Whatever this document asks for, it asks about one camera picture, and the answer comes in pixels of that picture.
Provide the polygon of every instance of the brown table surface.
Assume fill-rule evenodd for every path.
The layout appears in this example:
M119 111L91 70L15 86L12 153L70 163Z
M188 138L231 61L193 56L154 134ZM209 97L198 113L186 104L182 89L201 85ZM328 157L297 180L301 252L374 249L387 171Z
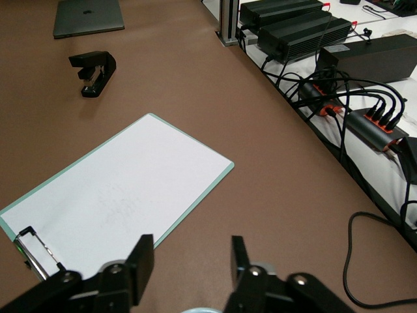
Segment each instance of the brown table surface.
M61 40L52 36L56 4L0 0L0 207L152 112L235 168L155 250L132 312L221 310L232 292L232 235L281 279L311 273L366 311L343 291L347 223L378 209L244 52L221 45L200 1L120 0L125 30ZM110 52L117 70L99 98L83 98L68 56L95 50ZM3 306L37 280L3 231L0 247ZM354 223L349 283L361 300L417 297L416 262L392 228Z

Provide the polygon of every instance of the white paper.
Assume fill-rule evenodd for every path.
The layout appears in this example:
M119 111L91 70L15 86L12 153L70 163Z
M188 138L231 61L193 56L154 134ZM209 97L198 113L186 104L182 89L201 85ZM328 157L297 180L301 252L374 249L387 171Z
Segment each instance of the white paper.
M232 168L224 156L147 114L9 205L0 224L14 235L32 226L85 279L126 259L144 233L158 244ZM50 275L57 271L38 261Z

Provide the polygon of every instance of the black stapler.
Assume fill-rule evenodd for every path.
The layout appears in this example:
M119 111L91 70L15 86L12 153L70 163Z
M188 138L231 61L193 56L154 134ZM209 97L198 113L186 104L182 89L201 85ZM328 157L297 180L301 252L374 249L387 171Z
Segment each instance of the black stapler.
M72 67L82 67L78 78L84 81L83 97L100 96L111 75L116 70L116 60L107 51L94 51L69 57Z

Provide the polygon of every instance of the screw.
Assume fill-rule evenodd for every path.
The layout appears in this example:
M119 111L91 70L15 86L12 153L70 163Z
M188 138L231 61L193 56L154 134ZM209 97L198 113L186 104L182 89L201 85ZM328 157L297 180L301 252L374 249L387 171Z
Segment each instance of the screw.
M70 282L73 279L74 279L74 277L71 275L71 273L65 273L64 277L62 277L62 281L64 283Z
M252 266L249 270L253 276L259 276L262 273L261 270L256 266Z
M122 268L117 264L113 265L113 267L110 269L111 274L117 274L121 271L122 271Z
M245 306L242 303L239 303L237 305L237 309L238 309L238 313L243 313L245 312Z
M294 277L294 280L296 281L296 283L297 283L297 284L302 285L302 286L304 286L304 285L306 285L306 284L307 284L307 279L306 279L306 277L301 276L301 275L297 275L297 276L295 276L295 277Z

